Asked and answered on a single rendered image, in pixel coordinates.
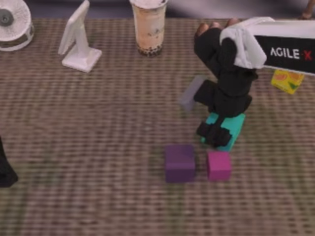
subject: teal block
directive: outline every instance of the teal block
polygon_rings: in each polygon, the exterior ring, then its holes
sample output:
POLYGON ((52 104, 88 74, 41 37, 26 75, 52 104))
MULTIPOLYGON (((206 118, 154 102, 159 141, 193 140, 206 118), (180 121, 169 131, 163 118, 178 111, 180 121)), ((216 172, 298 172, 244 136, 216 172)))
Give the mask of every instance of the teal block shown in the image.
MULTIPOLYGON (((216 113, 211 113, 208 118, 206 119, 207 124, 213 124, 218 119, 219 115, 216 113)), ((241 133, 242 126, 245 120, 245 114, 240 114, 237 117, 233 118, 225 118, 223 123, 221 124, 222 128, 228 129, 230 131, 230 134, 232 135, 232 138, 230 142, 226 146, 220 146, 217 147, 217 150, 219 151, 231 151, 235 141, 237 140, 238 136, 241 133)))

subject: plastic cup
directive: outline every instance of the plastic cup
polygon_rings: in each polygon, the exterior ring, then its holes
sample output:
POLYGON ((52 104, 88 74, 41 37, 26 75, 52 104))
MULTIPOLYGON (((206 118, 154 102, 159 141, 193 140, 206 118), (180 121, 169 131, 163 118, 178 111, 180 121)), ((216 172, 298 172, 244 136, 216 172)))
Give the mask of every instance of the plastic cup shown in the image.
POLYGON ((163 48, 167 0, 129 0, 132 5, 138 52, 147 57, 163 48))

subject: yellow box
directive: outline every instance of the yellow box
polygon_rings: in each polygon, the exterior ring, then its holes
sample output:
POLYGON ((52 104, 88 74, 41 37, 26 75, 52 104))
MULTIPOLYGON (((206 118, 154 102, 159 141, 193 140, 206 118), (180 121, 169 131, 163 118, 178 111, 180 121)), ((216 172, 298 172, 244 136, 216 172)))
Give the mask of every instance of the yellow box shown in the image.
POLYGON ((284 92, 294 94, 301 85, 304 74, 294 73, 285 70, 275 70, 271 84, 284 92))

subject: purple cube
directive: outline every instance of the purple cube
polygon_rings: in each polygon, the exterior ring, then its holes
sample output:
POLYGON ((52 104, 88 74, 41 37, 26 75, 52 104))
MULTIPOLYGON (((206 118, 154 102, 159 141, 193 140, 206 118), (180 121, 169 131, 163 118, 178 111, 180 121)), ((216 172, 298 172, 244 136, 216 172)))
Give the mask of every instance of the purple cube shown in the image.
POLYGON ((209 151, 207 157, 208 179, 229 180, 232 172, 231 158, 227 151, 209 151))
POLYGON ((192 145, 165 147, 165 180, 169 183, 191 182, 195 177, 195 158, 192 145))

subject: dark background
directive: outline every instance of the dark background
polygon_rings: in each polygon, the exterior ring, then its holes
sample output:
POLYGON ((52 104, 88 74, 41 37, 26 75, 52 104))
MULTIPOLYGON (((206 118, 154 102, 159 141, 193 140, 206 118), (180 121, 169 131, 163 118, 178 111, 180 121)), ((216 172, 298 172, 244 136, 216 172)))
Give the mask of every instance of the dark background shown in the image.
MULTIPOLYGON (((26 0, 33 17, 68 18, 82 0, 26 0)), ((90 0, 92 18, 132 17, 128 0, 90 0)), ((169 0, 167 17, 298 17, 308 0, 169 0)))

